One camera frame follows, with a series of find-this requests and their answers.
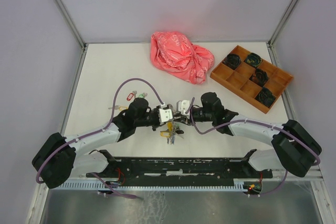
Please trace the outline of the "metal keyring with keys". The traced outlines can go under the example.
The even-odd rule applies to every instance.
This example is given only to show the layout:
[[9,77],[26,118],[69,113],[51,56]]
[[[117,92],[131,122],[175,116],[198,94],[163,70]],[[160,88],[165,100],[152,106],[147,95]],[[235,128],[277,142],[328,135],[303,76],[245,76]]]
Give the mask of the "metal keyring with keys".
[[180,119],[182,115],[173,108],[173,116],[173,121],[161,124],[161,126],[166,125],[167,130],[160,132],[160,136],[165,137],[167,140],[167,144],[171,145],[175,144],[175,139],[177,136],[183,139],[181,135],[184,134],[183,130],[181,130],[181,128],[177,124],[177,120]]

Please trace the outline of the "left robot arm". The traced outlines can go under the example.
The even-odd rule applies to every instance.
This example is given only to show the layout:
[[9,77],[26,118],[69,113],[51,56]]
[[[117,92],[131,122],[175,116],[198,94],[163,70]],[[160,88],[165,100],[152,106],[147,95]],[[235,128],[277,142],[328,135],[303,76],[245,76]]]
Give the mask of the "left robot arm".
[[150,109],[146,99],[136,98],[103,128],[67,137],[53,133],[32,160],[37,171],[36,182],[50,189],[60,186],[70,177],[75,161],[91,150],[125,140],[138,127],[160,126],[159,109],[164,106],[161,103]]

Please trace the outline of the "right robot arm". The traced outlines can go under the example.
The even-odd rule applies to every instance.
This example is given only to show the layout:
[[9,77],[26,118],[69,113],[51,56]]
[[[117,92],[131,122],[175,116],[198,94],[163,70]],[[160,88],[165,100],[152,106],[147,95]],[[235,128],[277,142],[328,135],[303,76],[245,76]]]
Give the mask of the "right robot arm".
[[310,168],[320,164],[322,148],[299,122],[266,123],[250,119],[224,108],[214,92],[204,93],[201,102],[201,107],[195,107],[194,100],[177,103],[186,124],[195,126],[197,122],[210,122],[213,127],[205,133],[217,131],[270,146],[268,150],[248,153],[247,161],[241,164],[241,172],[246,177],[254,177],[267,169],[284,169],[297,177],[305,177]]

